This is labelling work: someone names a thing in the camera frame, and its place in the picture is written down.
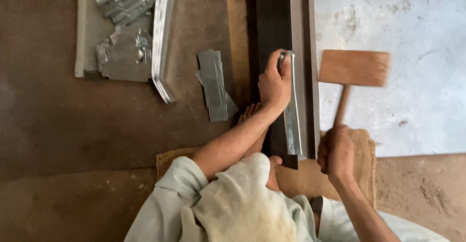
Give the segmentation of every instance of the foot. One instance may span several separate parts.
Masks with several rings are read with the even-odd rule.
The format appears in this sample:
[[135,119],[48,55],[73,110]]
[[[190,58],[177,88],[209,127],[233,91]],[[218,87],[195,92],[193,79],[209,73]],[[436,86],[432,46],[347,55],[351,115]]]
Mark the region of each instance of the foot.
[[[250,118],[253,114],[256,114],[260,108],[262,108],[262,104],[259,102],[257,104],[252,104],[246,108],[244,114],[240,116],[238,120],[238,124],[241,124],[243,121]],[[260,152],[262,150],[262,145],[264,144],[265,135],[267,134],[268,128],[260,135],[260,137],[254,142],[252,146],[244,153],[243,157],[250,156],[256,152]]]
[[271,191],[280,191],[275,174],[277,173],[278,167],[283,163],[283,160],[279,156],[271,156],[268,159],[270,160],[270,173],[265,186]]

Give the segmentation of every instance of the metal sheet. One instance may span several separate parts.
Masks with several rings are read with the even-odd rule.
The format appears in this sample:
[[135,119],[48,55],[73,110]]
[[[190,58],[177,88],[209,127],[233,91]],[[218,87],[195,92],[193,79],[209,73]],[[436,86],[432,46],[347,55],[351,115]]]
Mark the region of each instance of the metal sheet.
[[296,89],[295,89],[295,72],[294,72],[294,52],[286,51],[280,55],[280,60],[282,60],[285,55],[290,55],[291,57],[291,98],[290,103],[283,111],[283,116],[285,118],[285,132],[287,135],[287,144],[288,144],[288,155],[302,155],[301,150],[301,139],[300,139],[300,126],[299,126],[299,116],[298,108],[296,102]]
[[225,91],[220,51],[207,50],[198,53],[200,72],[196,78],[204,87],[206,105],[211,122],[226,121],[239,111]]

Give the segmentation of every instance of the dirt floor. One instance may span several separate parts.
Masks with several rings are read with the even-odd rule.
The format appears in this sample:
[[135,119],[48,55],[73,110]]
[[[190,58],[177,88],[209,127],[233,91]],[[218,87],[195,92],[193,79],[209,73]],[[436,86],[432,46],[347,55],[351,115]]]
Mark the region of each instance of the dirt floor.
[[[466,154],[377,160],[379,210],[466,241]],[[0,240],[121,241],[151,193],[151,168],[0,182]]]
[[[16,4],[12,4],[9,0],[0,0],[0,9],[5,9],[5,12],[8,12],[10,16],[11,13],[21,13],[24,7],[20,5],[20,1],[15,0]],[[15,53],[5,47],[8,44],[12,50],[27,46],[27,50],[36,50],[48,56],[47,59],[36,59],[26,54],[24,58],[9,58],[11,62],[5,60],[2,62],[0,57],[0,64],[3,66],[14,63],[8,67],[9,77],[12,78],[15,73],[17,74],[21,65],[29,65],[34,61],[39,64],[39,67],[42,67],[47,66],[51,61],[50,59],[53,59],[55,62],[53,68],[56,68],[56,70],[47,69],[45,71],[36,68],[33,73],[21,73],[21,79],[12,78],[17,82],[18,88],[16,90],[17,93],[21,93],[20,98],[11,98],[14,95],[8,94],[8,84],[2,83],[2,87],[0,87],[0,93],[2,93],[0,96],[3,99],[3,104],[0,105],[1,121],[7,121],[11,118],[12,114],[5,110],[9,106],[22,106],[27,111],[25,114],[31,114],[35,110],[33,107],[43,107],[44,110],[49,108],[46,105],[51,96],[58,100],[69,99],[69,96],[57,90],[56,86],[37,78],[67,77],[69,83],[65,85],[63,82],[63,88],[71,85],[89,90],[86,89],[89,87],[88,83],[72,77],[76,7],[75,0],[65,1],[66,3],[61,7],[52,6],[55,10],[53,14],[41,15],[31,10],[25,11],[28,15],[24,15],[23,19],[27,19],[27,23],[17,23],[15,21],[18,20],[13,21],[8,17],[0,20],[0,49],[3,53]],[[37,3],[44,8],[46,6],[41,3],[41,0],[38,0]],[[251,92],[248,84],[249,44],[246,0],[228,0],[228,11],[232,67],[235,78],[234,94],[235,99],[239,99],[238,106],[244,107],[250,102]],[[69,21],[50,25],[54,23],[53,18],[57,14],[63,14],[64,19],[69,19]],[[36,31],[33,28],[36,23],[44,28]],[[7,32],[11,31],[14,25],[26,30],[26,34],[10,33],[7,35]],[[57,37],[57,43],[72,44],[71,47],[65,47],[59,52],[62,57],[56,58],[57,54],[50,47],[42,47],[37,42],[51,34]],[[2,79],[8,78],[7,76],[2,77],[0,78],[2,82],[4,82]],[[137,84],[122,84],[124,84],[122,88],[125,90],[145,90]],[[113,88],[113,85],[108,83],[105,87]],[[28,92],[35,90],[39,90],[41,97],[36,100],[28,100]],[[137,99],[123,100],[117,105],[108,101],[99,104],[102,110],[106,110],[106,113],[96,113],[98,117],[93,121],[99,120],[97,124],[106,128],[107,138],[115,138],[115,134],[119,134],[117,130],[119,127],[105,124],[109,123],[107,115],[110,115],[110,120],[138,116],[138,113],[131,113],[132,111],[128,109],[129,105],[134,105],[133,101],[137,101]],[[2,152],[4,162],[2,167],[6,172],[3,173],[3,180],[0,181],[1,241],[121,241],[124,238],[139,208],[152,191],[155,179],[153,168],[125,168],[139,167],[143,164],[152,166],[155,156],[145,156],[144,159],[140,159],[136,155],[136,151],[131,151],[131,147],[141,146],[143,141],[132,138],[126,139],[125,143],[115,147],[120,154],[128,153],[125,160],[120,161],[121,163],[112,162],[115,153],[99,153],[98,150],[93,149],[92,143],[86,146],[87,149],[76,148],[64,153],[63,150],[71,149],[74,146],[72,141],[74,135],[69,134],[70,128],[74,128],[75,134],[80,134],[80,131],[88,130],[89,126],[92,128],[96,126],[92,124],[76,127],[72,123],[76,110],[88,108],[91,105],[89,102],[86,105],[74,106],[74,109],[68,110],[67,113],[61,112],[63,105],[56,105],[52,113],[44,111],[41,114],[25,115],[25,120],[21,121],[22,129],[29,128],[28,130],[31,130],[29,133],[37,136],[36,142],[32,146],[24,147],[21,144],[21,141],[25,141],[24,136],[21,135],[25,133],[23,131],[16,130],[9,135],[0,135],[1,140],[4,141],[4,151],[7,148],[15,148],[18,151],[18,153]],[[46,119],[39,125],[35,125],[36,122],[41,121],[41,116]],[[64,118],[66,118],[67,123],[57,122]],[[2,123],[1,132],[9,132],[10,122]],[[131,124],[130,120],[126,122],[132,130],[126,132],[124,136],[137,132],[137,126]],[[50,135],[49,124],[55,129],[59,129],[58,133]],[[143,122],[138,125],[141,128],[144,127]],[[207,137],[199,137],[189,143],[184,143],[184,145],[199,144]],[[102,136],[93,135],[89,138],[102,138]],[[40,141],[41,139],[46,140],[45,144]],[[56,147],[57,143],[61,145],[61,149]],[[39,147],[39,152],[32,152],[31,154],[34,156],[29,156],[23,149],[20,150],[20,147],[23,149],[31,148],[31,150]],[[153,151],[143,147],[139,147],[139,149],[146,155]],[[132,159],[136,159],[138,162],[130,162]],[[40,164],[43,170],[37,169],[39,167],[37,164]],[[102,168],[115,168],[116,170],[108,171],[102,170]],[[378,159],[378,209],[426,226],[452,242],[466,241],[466,229],[464,228],[464,223],[466,223],[466,185],[464,185],[466,174],[463,173],[464,168],[466,168],[466,154]]]
[[377,159],[377,207],[466,241],[466,154]]

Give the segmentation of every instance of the man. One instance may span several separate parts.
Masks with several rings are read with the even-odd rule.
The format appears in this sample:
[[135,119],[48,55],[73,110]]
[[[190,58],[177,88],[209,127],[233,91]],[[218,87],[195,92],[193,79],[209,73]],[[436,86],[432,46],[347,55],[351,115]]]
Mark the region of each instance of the man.
[[259,77],[261,103],[252,105],[230,131],[198,150],[193,159],[173,161],[156,183],[125,241],[447,241],[396,216],[375,211],[353,177],[353,143],[348,128],[332,129],[319,147],[319,165],[341,202],[280,192],[262,143],[269,125],[291,96],[289,56],[270,55]]

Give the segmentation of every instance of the white cloth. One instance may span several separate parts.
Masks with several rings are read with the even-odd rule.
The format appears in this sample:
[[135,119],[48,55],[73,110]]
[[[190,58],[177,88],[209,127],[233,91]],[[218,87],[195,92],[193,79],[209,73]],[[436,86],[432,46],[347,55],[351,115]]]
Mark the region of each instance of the white cloth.
[[[180,157],[140,209],[126,242],[359,241],[341,202],[324,198],[319,237],[307,198],[290,199],[265,187],[270,161],[242,159],[208,183],[194,161]],[[424,227],[379,212],[404,242],[446,242]]]

